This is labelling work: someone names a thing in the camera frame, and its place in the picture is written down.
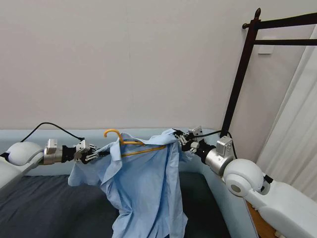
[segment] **cloth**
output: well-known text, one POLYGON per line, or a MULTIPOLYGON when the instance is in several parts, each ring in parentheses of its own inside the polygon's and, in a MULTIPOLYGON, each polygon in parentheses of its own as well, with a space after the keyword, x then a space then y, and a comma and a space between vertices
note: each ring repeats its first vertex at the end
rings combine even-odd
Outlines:
POLYGON ((99 185, 112 205, 119 210, 113 223, 113 238, 170 238, 184 237, 187 217, 183 213, 179 185, 178 162, 180 146, 168 130, 149 140, 133 138, 122 133, 124 140, 142 141, 145 146, 123 145, 112 142, 99 152, 110 150, 110 155, 86 165, 77 162, 68 184, 99 185), (164 149, 121 157, 166 145, 164 149))

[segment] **yellow hanger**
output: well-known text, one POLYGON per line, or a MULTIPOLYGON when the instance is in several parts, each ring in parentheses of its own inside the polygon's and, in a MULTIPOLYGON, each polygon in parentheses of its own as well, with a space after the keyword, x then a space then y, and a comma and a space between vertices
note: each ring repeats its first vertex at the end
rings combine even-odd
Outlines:
POLYGON ((144 143, 141 142, 141 141, 124 141, 122 136, 121 136, 121 134, 120 134, 120 132, 117 129, 105 130, 104 137, 107 137, 107 134, 109 132, 115 132, 118 135, 118 137, 119 137, 120 144, 122 144, 122 145, 144 145, 144 143))
MULTIPOLYGON (((122 145, 145 145, 143 142, 141 141, 124 141, 120 132, 117 129, 108 129, 105 130, 104 132, 104 137, 107 137, 107 134, 109 132, 115 132, 120 140, 120 144, 122 145)), ((155 151, 155 150, 161 150, 164 149, 166 147, 166 145, 160 146, 160 147, 156 147, 156 148, 152 148, 152 149, 148 149, 148 150, 141 150, 141 151, 136 151, 136 152, 131 152, 131 153, 127 153, 127 154, 122 154, 122 157, 127 157, 127 156, 131 156, 131 155, 138 155, 138 154, 143 154, 143 153, 147 153, 147 152, 151 152, 151 151, 155 151)))
POLYGON ((147 152, 151 152, 151 151, 155 151, 155 150, 162 150, 165 147, 166 147, 166 145, 162 145, 160 147, 156 147, 156 148, 152 148, 152 149, 148 149, 148 150, 141 150, 141 151, 126 153, 126 154, 122 154, 121 157, 127 157, 127 156, 131 156, 131 155, 143 154, 143 153, 147 153, 147 152))

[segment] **light blue bed frame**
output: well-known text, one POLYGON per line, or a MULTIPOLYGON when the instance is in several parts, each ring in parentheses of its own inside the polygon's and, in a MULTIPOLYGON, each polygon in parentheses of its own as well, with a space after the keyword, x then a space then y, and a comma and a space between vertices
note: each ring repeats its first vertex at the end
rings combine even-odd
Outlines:
MULTIPOLYGON (((161 134, 164 130, 166 130, 166 128, 121 129, 120 131, 130 133, 136 138, 148 139, 152 135, 161 134)), ((213 130, 210 129, 204 129, 204 133, 212 131, 213 130)), ((12 144, 24 138, 29 132, 29 130, 0 130, 0 154, 5 152, 12 144)), ((85 137, 89 143, 99 148, 117 139, 115 133, 109 133, 108 137, 104 138, 104 130, 70 130, 70 132, 77 136, 85 137)), ((35 142, 44 147, 49 138, 58 139, 59 145, 67 145, 68 147, 78 143, 78 140, 61 130, 38 130, 28 141, 35 142)), ((218 135, 213 135, 206 137, 205 140, 209 144, 215 145, 218 138, 218 135)), ((31 170, 28 175, 68 175, 72 166, 73 162, 38 166, 31 170)), ((258 238, 246 201, 243 198, 231 194, 221 179, 216 176, 208 166, 201 163, 199 157, 194 157, 193 160, 188 163, 180 163, 179 170, 181 172, 201 173, 205 176, 232 238, 258 238)))

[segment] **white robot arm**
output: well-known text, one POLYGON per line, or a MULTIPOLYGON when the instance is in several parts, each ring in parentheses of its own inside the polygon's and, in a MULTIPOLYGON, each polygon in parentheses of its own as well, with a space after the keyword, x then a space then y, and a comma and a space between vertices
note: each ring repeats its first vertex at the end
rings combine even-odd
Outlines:
POLYGON ((51 165, 66 161, 86 164, 109 152, 96 153, 97 147, 85 139, 74 147, 58 147, 56 139, 49 139, 45 148, 33 142, 18 142, 0 155, 0 192, 10 189, 19 179, 38 165, 51 165))
POLYGON ((224 136, 216 146, 202 139, 201 127, 176 131, 183 151, 198 155, 219 175, 231 193, 244 197, 262 218, 287 238, 317 238, 317 203, 294 187, 264 174, 252 161, 234 158, 232 139, 224 136))

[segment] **hanger hook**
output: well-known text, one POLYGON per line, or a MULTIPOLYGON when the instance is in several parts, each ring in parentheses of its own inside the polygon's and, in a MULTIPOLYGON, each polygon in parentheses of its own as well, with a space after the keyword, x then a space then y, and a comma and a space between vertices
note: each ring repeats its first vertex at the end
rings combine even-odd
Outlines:
POLYGON ((115 133, 118 135, 120 142, 123 144, 123 138, 122 138, 120 132, 119 132, 117 129, 108 129, 108 130, 105 130, 105 132, 104 132, 104 137, 107 137, 107 134, 108 134, 109 132, 115 132, 115 133))

